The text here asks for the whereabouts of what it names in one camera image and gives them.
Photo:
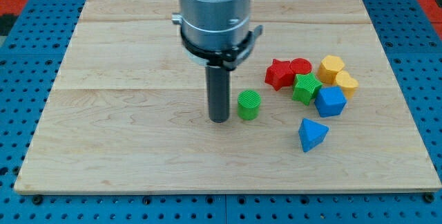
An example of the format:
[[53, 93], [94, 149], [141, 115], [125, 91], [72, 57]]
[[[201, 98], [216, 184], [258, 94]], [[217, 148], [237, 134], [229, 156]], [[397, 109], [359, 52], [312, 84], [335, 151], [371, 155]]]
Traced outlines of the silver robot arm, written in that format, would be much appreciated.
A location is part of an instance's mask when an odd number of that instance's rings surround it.
[[230, 73], [250, 56], [262, 26], [250, 30], [251, 0], [178, 0], [172, 22], [188, 56], [205, 68], [209, 118], [230, 115]]

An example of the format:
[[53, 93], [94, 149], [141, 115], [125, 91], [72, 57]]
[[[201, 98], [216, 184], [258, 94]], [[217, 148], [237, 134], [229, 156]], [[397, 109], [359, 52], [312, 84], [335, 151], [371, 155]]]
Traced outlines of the black clamp ring mount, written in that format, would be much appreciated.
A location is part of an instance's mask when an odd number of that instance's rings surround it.
[[263, 33], [263, 25], [256, 26], [249, 31], [238, 45], [226, 50], [207, 50], [192, 44], [180, 31], [182, 46], [187, 52], [190, 60], [200, 66], [211, 68], [223, 68], [226, 71], [234, 71], [252, 53], [255, 42]]

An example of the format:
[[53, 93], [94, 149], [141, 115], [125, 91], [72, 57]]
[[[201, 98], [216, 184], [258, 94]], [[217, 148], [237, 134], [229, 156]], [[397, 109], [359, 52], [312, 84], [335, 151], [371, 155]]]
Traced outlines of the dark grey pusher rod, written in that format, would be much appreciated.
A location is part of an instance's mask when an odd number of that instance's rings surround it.
[[205, 73], [209, 118], [216, 123], [225, 122], [230, 112], [230, 72], [206, 67]]

